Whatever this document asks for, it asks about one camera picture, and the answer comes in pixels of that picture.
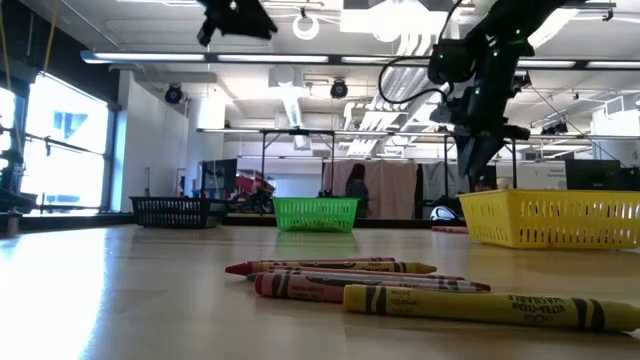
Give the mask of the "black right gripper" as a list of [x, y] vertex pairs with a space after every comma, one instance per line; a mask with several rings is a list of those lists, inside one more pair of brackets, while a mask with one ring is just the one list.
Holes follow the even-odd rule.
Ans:
[[505, 139], [530, 138], [528, 129], [510, 124], [504, 116], [508, 101], [521, 90], [509, 87], [504, 93], [486, 96], [480, 87], [467, 87], [460, 97], [454, 97], [450, 87], [434, 88], [440, 99], [432, 121], [453, 126], [449, 136], [456, 142], [460, 176], [476, 178], [504, 147]]

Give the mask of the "long ceiling light fixture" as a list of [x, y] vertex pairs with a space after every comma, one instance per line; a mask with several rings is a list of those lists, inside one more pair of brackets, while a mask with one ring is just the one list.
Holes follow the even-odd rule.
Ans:
[[[161, 53], [161, 52], [94, 52], [83, 50], [81, 59], [88, 64], [263, 64], [363, 66], [385, 65], [393, 56], [338, 54], [275, 54], [275, 53]], [[640, 71], [640, 60], [588, 60], [521, 58], [519, 69], [572, 71]]]

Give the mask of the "pale fabric curtain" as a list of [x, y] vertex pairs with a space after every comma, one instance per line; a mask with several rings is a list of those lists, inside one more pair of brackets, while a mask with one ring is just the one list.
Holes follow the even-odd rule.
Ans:
[[[369, 190], [367, 219], [411, 220], [414, 217], [418, 166], [415, 162], [384, 160], [343, 160], [335, 162], [334, 196], [345, 196], [345, 185], [352, 167], [363, 164]], [[331, 163], [323, 164], [322, 190], [328, 190]]]

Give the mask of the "yellow plastic basket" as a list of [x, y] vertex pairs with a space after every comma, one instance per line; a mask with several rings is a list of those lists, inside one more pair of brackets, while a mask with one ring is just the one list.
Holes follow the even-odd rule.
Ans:
[[518, 249], [640, 247], [640, 192], [511, 189], [459, 199], [474, 241]]

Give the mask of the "black monitor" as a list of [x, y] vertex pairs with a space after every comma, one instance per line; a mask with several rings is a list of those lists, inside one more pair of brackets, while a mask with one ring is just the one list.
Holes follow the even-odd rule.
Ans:
[[201, 163], [200, 192], [205, 198], [227, 200], [236, 190], [237, 159]]
[[621, 169], [618, 160], [565, 161], [566, 184], [568, 190], [610, 190], [611, 179]]

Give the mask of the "person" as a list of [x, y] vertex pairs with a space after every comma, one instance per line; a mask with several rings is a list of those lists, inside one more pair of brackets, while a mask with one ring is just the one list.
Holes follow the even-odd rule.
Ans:
[[345, 185], [345, 196], [358, 200], [356, 208], [357, 218], [366, 218], [368, 214], [369, 190], [365, 183], [366, 168], [356, 163], [350, 172]]

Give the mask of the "green plastic basket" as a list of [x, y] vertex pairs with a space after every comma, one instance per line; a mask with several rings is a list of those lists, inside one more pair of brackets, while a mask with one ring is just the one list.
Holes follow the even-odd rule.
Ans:
[[341, 197], [273, 199], [277, 227], [286, 232], [349, 233], [354, 226], [358, 202], [356, 198]]

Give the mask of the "black plastic basket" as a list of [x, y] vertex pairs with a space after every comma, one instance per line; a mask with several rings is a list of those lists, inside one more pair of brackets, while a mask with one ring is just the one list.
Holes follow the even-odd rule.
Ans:
[[137, 225], [145, 228], [206, 229], [226, 217], [223, 200], [187, 197], [131, 197]]

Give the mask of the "black metal stand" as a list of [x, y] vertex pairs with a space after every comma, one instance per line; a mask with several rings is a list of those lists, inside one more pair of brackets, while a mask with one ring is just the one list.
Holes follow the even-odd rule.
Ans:
[[0, 151], [0, 238], [14, 237], [23, 213], [36, 207], [36, 195], [20, 192], [23, 170], [24, 159], [18, 150]]

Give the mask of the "black frame stand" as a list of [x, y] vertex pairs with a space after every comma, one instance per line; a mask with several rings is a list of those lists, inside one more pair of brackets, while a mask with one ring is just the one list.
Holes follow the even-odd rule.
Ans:
[[477, 182], [480, 181], [480, 177], [486, 173], [485, 169], [489, 166], [496, 166], [497, 163], [500, 162], [498, 159], [498, 155], [502, 150], [507, 149], [510, 152], [510, 158], [508, 160], [503, 160], [504, 163], [510, 164], [511, 173], [508, 176], [510, 182], [510, 189], [516, 189], [519, 185], [518, 174], [517, 174], [517, 165], [518, 165], [518, 152], [517, 152], [517, 144], [518, 139], [516, 138], [505, 138], [504, 147], [488, 162], [485, 168], [480, 172], [480, 174], [476, 178], [469, 178], [468, 176], [460, 176], [458, 172], [458, 162], [457, 162], [457, 149], [456, 149], [456, 138], [457, 137], [465, 137], [460, 134], [450, 134], [445, 133], [443, 135], [443, 145], [444, 145], [444, 153], [443, 160], [444, 163], [444, 196], [451, 198], [454, 196], [454, 193], [450, 191], [449, 188], [449, 175], [451, 172], [449, 169], [456, 168], [454, 175], [456, 175], [456, 180], [458, 182], [458, 189], [460, 189], [463, 184], [468, 185], [469, 191], [474, 191]]
[[324, 197], [333, 197], [334, 196], [334, 175], [335, 175], [335, 147], [336, 147], [336, 132], [334, 130], [319, 130], [319, 129], [302, 129], [300, 127], [290, 128], [290, 129], [260, 129], [259, 133], [262, 135], [262, 143], [261, 143], [261, 169], [260, 172], [263, 176], [265, 173], [265, 160], [266, 160], [266, 150], [269, 147], [267, 143], [267, 136], [269, 134], [275, 134], [273, 140], [276, 140], [280, 135], [286, 134], [289, 136], [307, 136], [311, 137], [312, 135], [317, 135], [321, 140], [325, 140], [325, 136], [329, 136], [331, 138], [331, 143], [326, 142], [327, 147], [330, 150], [330, 163], [331, 163], [331, 179], [330, 179], [330, 187], [328, 190], [323, 190]]

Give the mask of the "black aluminium table frame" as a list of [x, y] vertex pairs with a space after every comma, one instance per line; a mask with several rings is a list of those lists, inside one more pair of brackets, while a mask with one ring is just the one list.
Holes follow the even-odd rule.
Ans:
[[[22, 216], [17, 220], [17, 231], [45, 232], [69, 229], [87, 229], [99, 227], [111, 227], [119, 225], [135, 224], [132, 213], [120, 214], [45, 214], [44, 216]], [[253, 216], [250, 214], [238, 214], [227, 216], [221, 220], [224, 226], [254, 226], [275, 227], [274, 216]], [[380, 228], [380, 229], [431, 229], [436, 227], [465, 227], [462, 220], [433, 221], [433, 220], [397, 220], [397, 219], [356, 219], [355, 228]]]

